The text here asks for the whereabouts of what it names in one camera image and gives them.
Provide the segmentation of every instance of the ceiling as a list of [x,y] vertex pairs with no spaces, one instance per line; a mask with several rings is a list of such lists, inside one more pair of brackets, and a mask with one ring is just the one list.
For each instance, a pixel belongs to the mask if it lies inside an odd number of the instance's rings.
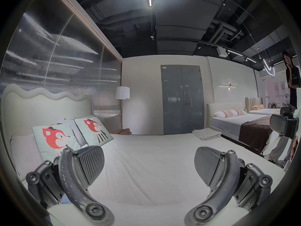
[[[271,64],[295,55],[285,27],[266,0],[77,0],[122,57],[181,54],[219,57],[210,42]],[[263,63],[224,58],[256,70]]]

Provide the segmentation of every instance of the fox print pillow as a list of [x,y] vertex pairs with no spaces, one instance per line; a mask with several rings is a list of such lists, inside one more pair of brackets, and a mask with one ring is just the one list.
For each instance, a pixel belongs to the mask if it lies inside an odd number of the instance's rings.
[[113,140],[111,134],[97,117],[89,119],[76,118],[74,121],[88,145],[102,146]]
[[60,156],[66,146],[79,150],[80,145],[75,138],[69,124],[52,126],[33,126],[33,135],[36,139],[42,159],[52,161]]

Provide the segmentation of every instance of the gray pants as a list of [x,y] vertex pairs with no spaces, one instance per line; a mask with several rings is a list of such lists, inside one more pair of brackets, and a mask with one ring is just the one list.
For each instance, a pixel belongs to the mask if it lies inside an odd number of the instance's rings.
[[285,155],[284,160],[283,161],[278,160],[279,157],[281,156],[281,154],[283,153],[287,143],[288,143],[288,138],[281,137],[277,146],[269,154],[270,159],[273,160],[273,162],[275,162],[283,167],[285,166],[287,161],[290,159],[290,153],[293,148],[294,140],[291,141],[290,147],[288,148],[288,152]]

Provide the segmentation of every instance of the floor lamp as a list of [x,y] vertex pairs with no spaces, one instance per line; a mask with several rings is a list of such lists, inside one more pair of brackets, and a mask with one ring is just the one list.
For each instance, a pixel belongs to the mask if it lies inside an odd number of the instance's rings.
[[122,102],[123,100],[130,98],[130,88],[125,86],[118,86],[116,89],[116,99],[121,100],[121,129],[123,129],[123,123],[122,123]]

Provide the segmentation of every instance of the wavy headboard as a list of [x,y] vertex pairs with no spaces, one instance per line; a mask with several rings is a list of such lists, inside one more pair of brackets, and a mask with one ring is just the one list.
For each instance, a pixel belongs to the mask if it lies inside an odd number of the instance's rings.
[[89,96],[74,96],[69,92],[53,94],[44,88],[25,91],[8,85],[1,99],[1,124],[9,156],[11,135],[27,136],[32,126],[52,125],[59,119],[72,119],[93,114]]
[[211,103],[207,104],[207,124],[209,127],[211,125],[211,119],[215,117],[214,113],[222,110],[231,110],[231,109],[241,109],[243,106],[240,102],[230,102],[230,103]]
[[251,98],[246,97],[245,101],[246,101],[246,111],[247,111],[247,113],[249,113],[252,106],[262,104],[262,99],[259,98],[259,97],[251,97]]

